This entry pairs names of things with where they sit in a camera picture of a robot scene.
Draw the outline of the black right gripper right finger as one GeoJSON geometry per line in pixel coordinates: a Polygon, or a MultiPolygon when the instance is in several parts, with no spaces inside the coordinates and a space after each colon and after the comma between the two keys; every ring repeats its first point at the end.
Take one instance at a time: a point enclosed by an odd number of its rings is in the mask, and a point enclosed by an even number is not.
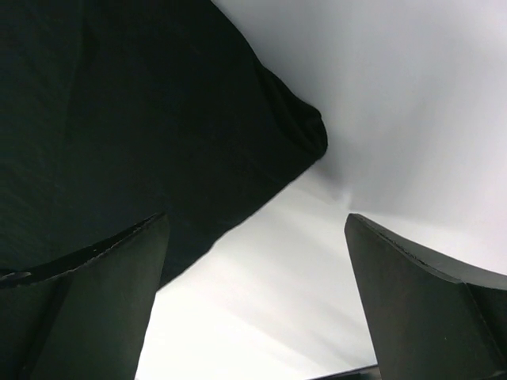
{"type": "Polygon", "coordinates": [[[351,214],[345,238],[383,379],[504,379],[506,277],[351,214]]]}

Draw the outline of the black t-shirt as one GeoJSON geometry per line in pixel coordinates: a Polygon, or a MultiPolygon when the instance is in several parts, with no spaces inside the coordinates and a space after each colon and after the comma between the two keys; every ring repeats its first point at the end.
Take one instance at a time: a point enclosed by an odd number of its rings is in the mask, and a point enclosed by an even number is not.
{"type": "Polygon", "coordinates": [[[326,148],[212,2],[1,4],[4,270],[164,213],[167,284],[326,148]]]}

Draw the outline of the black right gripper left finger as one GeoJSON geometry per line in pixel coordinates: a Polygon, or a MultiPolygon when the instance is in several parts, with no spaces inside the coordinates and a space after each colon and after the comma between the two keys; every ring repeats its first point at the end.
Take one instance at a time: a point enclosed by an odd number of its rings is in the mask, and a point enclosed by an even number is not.
{"type": "Polygon", "coordinates": [[[4,379],[133,379],[170,235],[154,215],[57,260],[1,272],[4,379]]]}

